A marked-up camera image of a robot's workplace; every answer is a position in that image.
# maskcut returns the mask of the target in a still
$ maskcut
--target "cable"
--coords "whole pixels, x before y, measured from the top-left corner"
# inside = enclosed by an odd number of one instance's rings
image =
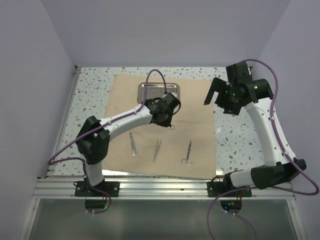
[[[241,188],[233,189],[233,190],[227,191],[227,192],[225,192],[225,193],[222,193],[222,194],[220,194],[219,196],[215,197],[215,199],[213,199],[213,201],[211,202],[211,204],[210,204],[210,206],[209,206],[209,208],[208,208],[207,214],[206,214],[206,226],[207,226],[208,231],[209,231],[209,234],[210,234],[210,236],[211,236],[211,238],[212,238],[213,240],[216,240],[216,238],[215,238],[215,236],[214,236],[214,234],[213,234],[213,232],[212,232],[212,230],[211,230],[211,228],[210,228],[210,212],[211,212],[214,204],[216,203],[216,201],[217,201],[219,198],[224,197],[224,196],[226,196],[226,195],[233,194],[233,193],[236,193],[236,192],[239,192],[239,191],[246,191],[246,190],[249,190],[249,189],[255,189],[255,188],[256,188],[255,186],[246,186],[246,187],[241,187]],[[243,221],[245,221],[247,224],[249,224],[250,227],[252,228],[253,232],[254,232],[255,239],[256,239],[256,240],[259,239],[259,236],[258,236],[258,234],[257,234],[257,231],[256,231],[255,227],[254,227],[254,226],[252,225],[252,223],[249,222],[245,217],[240,216],[240,215],[238,215],[238,214],[236,214],[236,213],[228,212],[228,211],[227,211],[227,213],[230,214],[230,215],[236,216],[236,217],[242,219]]]
[[[218,179],[220,183],[220,178],[218,176],[215,176],[214,178],[212,178],[211,183],[213,183],[215,179]]]
[[[240,202],[242,203],[242,192],[239,192],[239,195],[236,197],[236,201],[238,201],[238,199],[240,198]]]
[[[67,148],[69,148],[71,145],[75,144],[77,141],[85,138],[86,136],[91,135],[91,134],[97,132],[98,130],[100,130],[100,129],[106,127],[106,126],[108,126],[109,124],[112,124],[112,123],[114,123],[114,122],[116,122],[116,121],[119,121],[119,120],[121,120],[121,119],[124,119],[124,118],[126,118],[126,117],[132,116],[132,115],[140,112],[141,109],[144,107],[145,102],[146,102],[146,99],[147,99],[148,81],[149,81],[149,77],[150,77],[151,73],[153,73],[153,72],[157,72],[157,73],[160,74],[160,76],[161,76],[161,78],[162,78],[162,80],[163,80],[163,84],[164,84],[164,93],[167,94],[167,85],[166,85],[165,77],[163,76],[163,74],[162,74],[158,69],[152,69],[152,70],[148,73],[148,75],[146,76],[146,79],[145,79],[146,85],[145,85],[145,89],[144,89],[143,102],[141,103],[141,106],[140,106],[136,111],[132,111],[132,112],[127,113],[127,114],[125,114],[125,115],[116,117],[116,118],[112,119],[110,122],[105,123],[105,124],[103,124],[103,125],[101,125],[101,126],[99,126],[99,127],[96,127],[96,128],[94,128],[94,129],[92,129],[92,130],[90,130],[90,131],[88,131],[88,132],[86,132],[86,133],[78,136],[76,139],[72,140],[71,142],[69,142],[68,144],[66,144],[63,148],[61,148],[59,151],[57,151],[57,152],[49,159],[49,161],[47,162],[48,165],[53,165],[53,164],[61,163],[61,162],[68,161],[68,160],[80,160],[80,161],[82,161],[82,164],[83,164],[83,173],[84,173],[85,180],[86,180],[89,188],[91,188],[91,189],[94,190],[95,192],[102,193],[106,198],[109,199],[109,204],[108,204],[103,210],[101,210],[101,211],[93,211],[93,212],[92,212],[93,214],[100,214],[100,213],[103,213],[103,212],[105,212],[106,210],[108,210],[108,208],[109,208],[110,205],[111,205],[111,197],[109,196],[109,194],[106,193],[105,191],[101,191],[101,190],[99,190],[99,189],[97,189],[97,188],[95,188],[94,186],[91,185],[91,183],[89,182],[89,178],[87,177],[86,161],[85,161],[83,158],[81,158],[81,157],[67,157],[67,158],[63,158],[63,159],[60,159],[60,160],[55,160],[55,158],[56,158],[57,156],[59,156],[63,151],[65,151]]]
[[[270,70],[270,72],[272,73],[273,77],[274,77],[274,81],[275,81],[275,91],[274,91],[274,96],[273,99],[271,101],[271,105],[270,105],[270,119],[271,119],[271,124],[272,124],[272,128],[273,128],[273,132],[275,135],[275,138],[282,150],[283,153],[286,152],[286,148],[283,144],[283,142],[281,141],[280,135],[278,133],[278,129],[275,123],[275,118],[274,118],[274,109],[275,109],[275,102],[278,96],[278,91],[279,91],[279,81],[278,81],[278,77],[275,73],[275,71],[265,62],[260,61],[258,59],[253,59],[253,58],[248,58],[243,60],[242,62],[248,62],[248,61],[252,61],[252,62],[257,62],[259,64],[264,65],[267,69]],[[295,162],[294,160],[288,155],[286,154],[285,157],[289,160],[289,162],[299,171],[299,173],[301,173],[310,183],[313,184],[313,186],[315,187],[315,191],[314,192],[303,192],[303,191],[296,191],[293,189],[288,189],[288,188],[283,188],[283,187],[279,187],[279,186],[274,186],[274,189],[280,189],[280,190],[284,190],[287,192],[291,192],[291,193],[295,193],[295,194],[301,194],[301,195],[307,195],[307,196],[313,196],[313,195],[317,195],[319,193],[319,186],[318,184],[307,174],[305,173]]]

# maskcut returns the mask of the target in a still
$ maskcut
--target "metal bracket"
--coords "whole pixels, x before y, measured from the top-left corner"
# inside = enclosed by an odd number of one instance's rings
[[[74,75],[80,75],[80,73],[81,73],[81,66],[74,66]]]
[[[85,180],[76,181],[73,185],[75,186],[74,196],[76,197],[103,197],[102,193],[93,191]],[[112,198],[116,198],[119,195],[120,183],[118,181],[103,181],[96,187],[108,193]]]
[[[222,181],[208,181],[206,183],[206,190],[208,192],[209,198],[215,198],[219,196],[220,194],[226,193],[230,191],[231,189],[227,189]],[[243,198],[249,198],[252,197],[251,189],[244,190],[244,191],[238,191],[231,194],[226,195],[225,197],[238,197],[239,193],[242,193]]]

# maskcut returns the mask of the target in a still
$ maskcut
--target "stainless steel tray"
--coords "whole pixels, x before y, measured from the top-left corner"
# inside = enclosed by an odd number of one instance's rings
[[[142,103],[145,95],[146,83],[142,82],[138,87],[138,104]],[[180,87],[176,83],[166,83],[166,91],[168,93],[174,93],[177,98],[180,99]],[[162,98],[165,94],[165,85],[158,82],[148,82],[146,99]]]

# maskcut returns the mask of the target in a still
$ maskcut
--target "white wall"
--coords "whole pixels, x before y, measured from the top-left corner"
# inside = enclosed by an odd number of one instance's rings
[[[0,0],[0,239],[18,239],[73,65],[40,0]]]
[[[42,0],[75,65],[218,66],[261,54],[290,0]]]
[[[269,63],[279,78],[277,114],[292,149],[307,163],[306,172],[320,184],[320,1],[291,0],[264,48],[260,60]],[[253,76],[273,81],[255,65]],[[301,191],[314,187],[302,176],[292,181]],[[320,195],[297,195],[298,210],[310,240],[320,236]]]

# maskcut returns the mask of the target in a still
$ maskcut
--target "robotic arm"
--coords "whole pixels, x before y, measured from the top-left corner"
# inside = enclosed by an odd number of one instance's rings
[[[208,105],[214,92],[218,92],[215,103],[224,109],[224,114],[239,115],[241,108],[244,107],[253,121],[261,142],[265,165],[226,174],[223,179],[223,189],[220,191],[227,192],[246,186],[265,189],[291,181],[299,172],[286,155],[289,155],[302,170],[307,166],[304,159],[296,158],[274,111],[272,120],[277,127],[281,142],[286,146],[286,151],[281,151],[270,119],[273,93],[269,83],[265,79],[253,80],[245,62],[228,66],[226,72],[228,82],[215,77],[204,104]]]
[[[181,102],[173,93],[166,93],[162,98],[147,99],[132,110],[119,115],[102,118],[89,117],[83,124],[78,136],[107,124],[96,133],[92,133],[76,142],[78,151],[85,157],[86,172],[92,186],[99,188],[104,181],[102,160],[108,154],[109,142],[131,129],[142,125],[156,124],[171,127],[174,109]]]

